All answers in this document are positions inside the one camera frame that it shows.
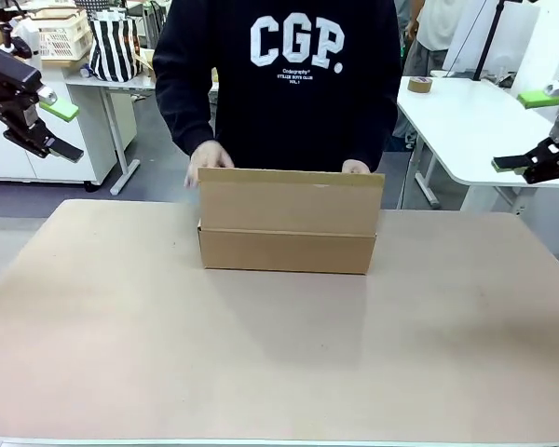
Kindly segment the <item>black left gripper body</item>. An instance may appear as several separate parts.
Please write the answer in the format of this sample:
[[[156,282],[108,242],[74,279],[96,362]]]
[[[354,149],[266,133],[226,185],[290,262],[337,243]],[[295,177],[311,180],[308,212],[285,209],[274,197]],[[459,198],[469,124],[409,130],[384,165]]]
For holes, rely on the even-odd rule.
[[[45,155],[43,140],[33,130],[41,119],[28,120],[25,114],[29,108],[35,112],[42,86],[37,69],[0,49],[0,122],[7,127],[3,136],[35,156]]]

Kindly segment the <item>person's right hand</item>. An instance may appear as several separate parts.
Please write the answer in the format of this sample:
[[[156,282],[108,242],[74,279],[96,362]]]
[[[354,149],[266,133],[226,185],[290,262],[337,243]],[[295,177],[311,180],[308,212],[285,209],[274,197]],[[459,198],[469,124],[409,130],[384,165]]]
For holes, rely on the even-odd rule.
[[[230,168],[235,167],[230,155],[217,141],[210,140],[200,144],[190,156],[184,186],[193,188],[198,185],[198,170],[201,168]]]

